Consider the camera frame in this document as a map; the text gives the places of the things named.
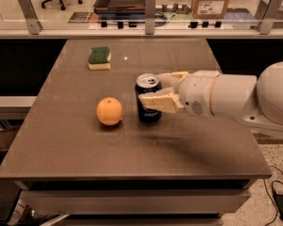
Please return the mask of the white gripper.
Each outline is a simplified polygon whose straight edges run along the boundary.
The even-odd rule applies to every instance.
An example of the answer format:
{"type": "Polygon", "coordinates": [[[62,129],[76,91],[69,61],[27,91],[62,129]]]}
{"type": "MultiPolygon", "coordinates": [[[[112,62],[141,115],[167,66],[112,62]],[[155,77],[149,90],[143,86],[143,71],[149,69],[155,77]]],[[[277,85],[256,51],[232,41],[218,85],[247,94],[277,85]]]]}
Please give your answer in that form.
{"type": "Polygon", "coordinates": [[[165,113],[185,111],[196,117],[209,118],[212,87],[218,71],[159,73],[162,89],[138,96],[142,106],[165,113]]]}

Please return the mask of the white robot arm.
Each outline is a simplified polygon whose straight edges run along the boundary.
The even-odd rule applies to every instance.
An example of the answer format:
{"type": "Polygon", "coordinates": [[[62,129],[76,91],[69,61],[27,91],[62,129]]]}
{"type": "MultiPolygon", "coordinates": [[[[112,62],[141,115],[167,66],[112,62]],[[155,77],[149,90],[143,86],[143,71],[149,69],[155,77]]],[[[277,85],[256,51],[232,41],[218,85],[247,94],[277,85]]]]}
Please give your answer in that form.
{"type": "Polygon", "coordinates": [[[146,108],[227,117],[283,139],[283,61],[270,65],[260,76],[197,71],[160,73],[158,78],[160,89],[139,96],[146,108]]]}

